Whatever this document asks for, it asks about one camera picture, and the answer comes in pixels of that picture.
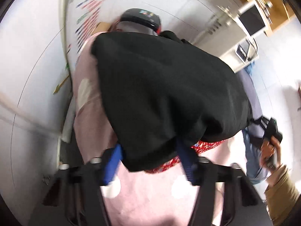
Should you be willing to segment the person's right hand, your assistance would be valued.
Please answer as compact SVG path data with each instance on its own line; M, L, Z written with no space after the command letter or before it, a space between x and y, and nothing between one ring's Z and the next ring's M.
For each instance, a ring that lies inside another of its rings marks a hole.
M280 142L274 136L270 140L264 139L261 146L260 165L274 173L281 165Z

